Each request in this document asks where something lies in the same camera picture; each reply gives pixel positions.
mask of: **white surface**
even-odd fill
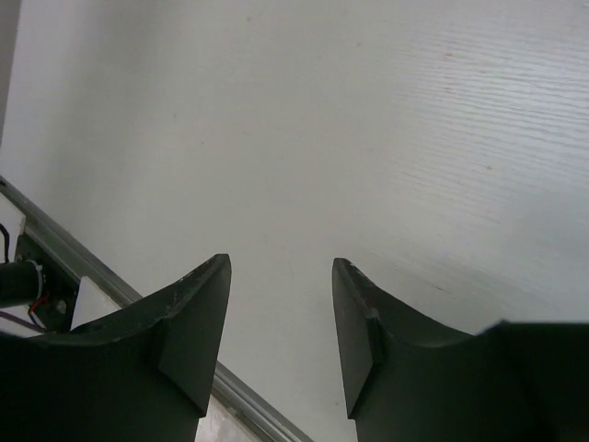
[[[87,276],[80,280],[75,301],[72,329],[103,316],[114,313],[120,307]]]
[[[26,1],[0,171],[143,294],[229,252],[221,361],[352,441],[334,257],[471,332],[588,317],[587,6]]]
[[[0,0],[0,144],[4,128],[12,55],[17,37],[20,0]]]
[[[16,307],[7,307],[2,308],[2,311],[6,313],[10,313],[11,315],[16,316],[26,322],[31,322],[29,315],[27,314],[27,308],[23,306],[16,306]],[[26,327],[16,324],[10,320],[6,320],[5,318],[0,318],[0,332],[14,334],[16,336],[20,336],[23,338],[29,338],[31,336],[38,336],[39,334],[36,331],[30,330]]]
[[[206,417],[199,422],[196,442],[256,442],[258,440],[215,398],[211,397]]]

